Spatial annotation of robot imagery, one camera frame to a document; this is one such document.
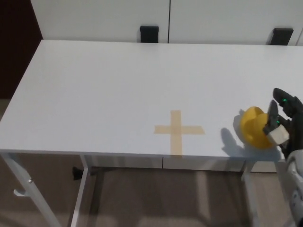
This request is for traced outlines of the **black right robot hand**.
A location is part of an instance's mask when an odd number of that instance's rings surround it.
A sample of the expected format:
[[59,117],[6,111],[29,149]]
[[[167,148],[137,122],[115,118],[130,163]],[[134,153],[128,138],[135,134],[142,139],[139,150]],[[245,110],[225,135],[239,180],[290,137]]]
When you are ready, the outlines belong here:
[[263,132],[287,159],[292,152],[303,149],[303,103],[279,88],[274,88],[273,98]]

